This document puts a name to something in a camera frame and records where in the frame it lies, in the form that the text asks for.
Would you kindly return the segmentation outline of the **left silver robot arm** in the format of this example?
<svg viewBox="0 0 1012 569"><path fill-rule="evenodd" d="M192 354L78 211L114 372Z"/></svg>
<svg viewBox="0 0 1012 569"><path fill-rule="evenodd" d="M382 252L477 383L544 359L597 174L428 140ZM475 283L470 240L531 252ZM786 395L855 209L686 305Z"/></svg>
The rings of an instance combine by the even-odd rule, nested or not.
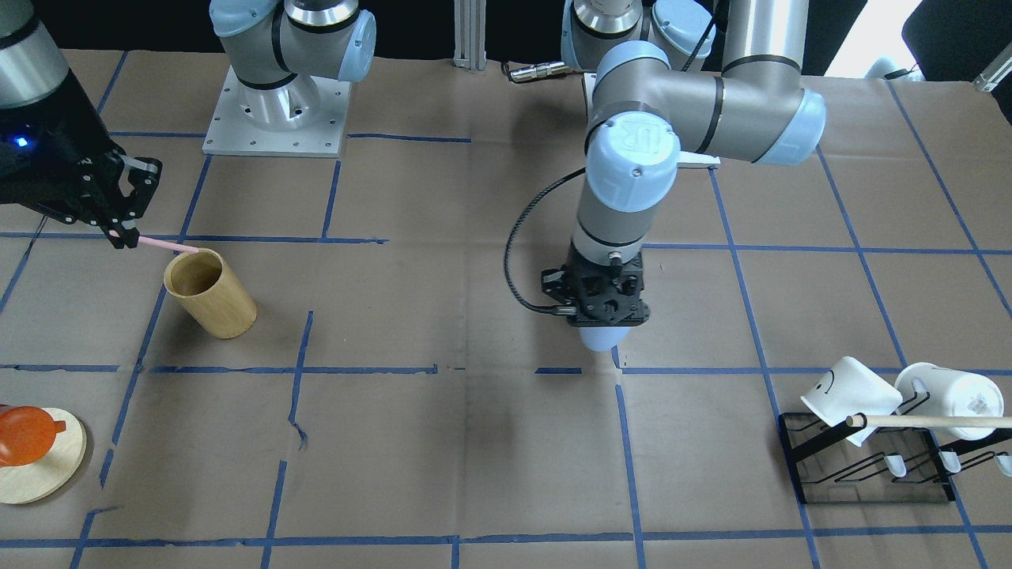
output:
<svg viewBox="0 0 1012 569"><path fill-rule="evenodd" d="M542 273L574 327L643 324L642 244L681 152L796 165L817 147L825 102L802 87L806 1L729 1L719 74L701 71L715 36L694 1L568 1L561 53L596 76L584 188L566 263Z"/></svg>

